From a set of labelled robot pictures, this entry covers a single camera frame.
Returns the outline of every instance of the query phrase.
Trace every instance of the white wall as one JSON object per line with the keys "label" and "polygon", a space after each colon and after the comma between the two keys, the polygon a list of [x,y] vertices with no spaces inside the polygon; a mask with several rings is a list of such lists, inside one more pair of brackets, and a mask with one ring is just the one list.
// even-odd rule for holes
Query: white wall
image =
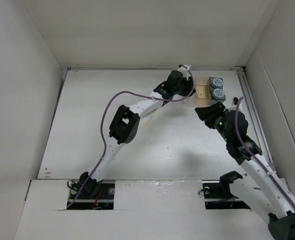
{"label": "white wall", "polygon": [[62,69],[21,0],[0,0],[0,240],[13,240],[37,176]]}
{"label": "white wall", "polygon": [[295,192],[295,0],[281,0],[246,67],[274,163]]}
{"label": "white wall", "polygon": [[279,0],[23,0],[62,66],[245,66]]}

